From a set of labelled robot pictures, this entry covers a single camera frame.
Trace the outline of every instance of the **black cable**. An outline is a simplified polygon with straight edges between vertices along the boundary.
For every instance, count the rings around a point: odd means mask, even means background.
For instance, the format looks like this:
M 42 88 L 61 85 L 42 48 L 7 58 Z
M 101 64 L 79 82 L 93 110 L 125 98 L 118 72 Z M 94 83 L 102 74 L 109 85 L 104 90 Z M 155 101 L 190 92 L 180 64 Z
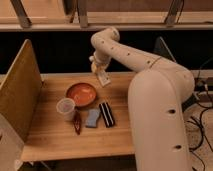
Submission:
M 198 101 L 196 101 L 196 104 L 204 109 L 211 109 L 212 107 L 209 107 L 209 106 L 204 106 L 202 104 L 200 104 Z
M 203 171 L 205 171 L 206 170 L 206 165 L 205 165 L 205 163 L 204 163 L 204 161 L 195 153 L 195 152 L 193 152 L 193 151 L 190 151 L 198 160 L 200 160 L 200 162 L 202 163 L 202 165 L 203 165 Z
M 211 145 L 211 143 L 209 142 L 209 139 L 207 138 L 206 134 L 204 134 L 204 138 L 206 139 L 206 142 L 208 143 L 210 150 L 213 152 L 212 145 Z
M 200 116 L 199 116 L 199 121 L 200 121 L 200 125 L 203 127 L 203 115 L 205 114 L 206 111 L 213 109 L 211 108 L 205 108 L 201 111 Z
M 195 169 L 194 167 L 192 167 L 193 171 L 198 171 L 197 169 Z
M 197 121 L 194 117 L 191 117 L 191 119 L 194 122 L 192 121 L 187 121 L 187 122 L 197 126 L 199 128 L 200 136 L 201 136 L 199 143 L 195 147 L 189 147 L 189 151 L 195 151 L 198 148 L 200 148 L 204 142 L 204 131 L 203 131 L 203 127 L 199 124 L 199 121 Z
M 213 60 L 213 57 L 207 59 L 202 65 L 200 65 L 199 70 L 198 70 L 198 74 L 197 74 L 197 81 L 196 81 L 196 84 L 195 84 L 195 85 L 197 85 L 197 83 L 198 83 L 198 81 L 199 81 L 199 79 L 200 79 L 201 69 L 202 69 L 206 64 L 208 64 L 211 60 Z

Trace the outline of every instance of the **wall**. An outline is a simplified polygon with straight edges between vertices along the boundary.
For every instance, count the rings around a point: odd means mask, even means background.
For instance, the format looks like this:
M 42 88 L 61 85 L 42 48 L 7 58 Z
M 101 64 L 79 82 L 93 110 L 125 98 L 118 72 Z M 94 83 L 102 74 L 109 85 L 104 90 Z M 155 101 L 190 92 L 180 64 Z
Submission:
M 87 0 L 88 11 L 168 11 L 172 0 Z M 184 11 L 212 11 L 212 0 L 187 0 Z
M 90 72 L 88 57 L 94 49 L 90 37 L 94 32 L 7 32 L 0 33 L 0 74 L 7 71 L 24 39 L 32 40 L 42 73 Z M 152 52 L 155 40 L 162 36 L 177 61 L 198 69 L 213 57 L 212 31 L 124 31 L 121 43 Z M 110 71 L 127 70 L 112 62 Z

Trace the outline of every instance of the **wooden board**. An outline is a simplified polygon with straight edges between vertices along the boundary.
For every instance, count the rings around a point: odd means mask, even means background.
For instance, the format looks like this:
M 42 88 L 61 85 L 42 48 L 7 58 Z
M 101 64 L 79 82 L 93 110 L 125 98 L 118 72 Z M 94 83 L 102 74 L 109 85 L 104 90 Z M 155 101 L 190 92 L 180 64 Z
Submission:
M 164 23 L 167 12 L 87 12 L 89 23 L 99 24 L 160 24 Z M 213 20 L 212 11 L 183 12 L 179 23 L 204 23 Z
M 18 18 L 9 0 L 0 1 L 0 24 L 18 23 Z
M 44 80 L 21 160 L 45 161 L 98 156 L 134 154 L 127 109 L 127 93 L 134 73 L 110 74 L 112 83 L 102 88 L 94 75 L 54 77 Z M 56 111 L 56 103 L 66 90 L 77 82 L 92 84 L 98 97 L 93 104 L 79 109 L 82 131 L 77 135 L 72 123 L 65 122 Z M 88 109 L 107 101 L 112 108 L 116 126 L 106 128 L 103 118 L 98 128 L 86 128 Z
M 90 12 L 127 12 L 127 11 L 168 11 L 171 0 L 87 0 L 87 10 Z M 212 11 L 212 0 L 187 0 L 184 11 Z
M 5 132 L 12 127 L 25 141 L 41 84 L 32 44 L 26 40 L 0 85 L 0 126 Z
M 22 0 L 32 23 L 69 23 L 74 13 L 65 14 L 62 0 Z

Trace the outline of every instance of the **white cup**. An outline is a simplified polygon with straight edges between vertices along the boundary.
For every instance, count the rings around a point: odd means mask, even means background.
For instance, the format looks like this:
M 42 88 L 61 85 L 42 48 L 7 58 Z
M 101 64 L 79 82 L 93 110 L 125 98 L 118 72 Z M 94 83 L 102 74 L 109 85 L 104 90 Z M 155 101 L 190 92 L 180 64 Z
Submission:
M 57 103 L 56 110 L 64 116 L 65 121 L 72 121 L 76 113 L 75 102 L 70 98 L 63 98 Z

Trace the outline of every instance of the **wooden table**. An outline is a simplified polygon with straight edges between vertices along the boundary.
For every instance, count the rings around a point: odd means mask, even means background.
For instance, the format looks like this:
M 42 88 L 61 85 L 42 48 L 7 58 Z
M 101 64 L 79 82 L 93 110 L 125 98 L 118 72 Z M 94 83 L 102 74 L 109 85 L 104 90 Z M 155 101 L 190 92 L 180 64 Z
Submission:
M 101 87 L 92 74 L 45 78 L 21 160 L 47 161 L 134 154 L 127 108 L 128 86 L 134 73 L 110 73 L 111 84 Z M 77 82 L 92 84 L 97 90 L 95 102 L 79 109 L 82 131 L 65 122 L 56 111 L 56 103 Z M 86 128 L 88 109 L 107 101 L 116 125 L 106 128 L 101 116 L 97 128 Z

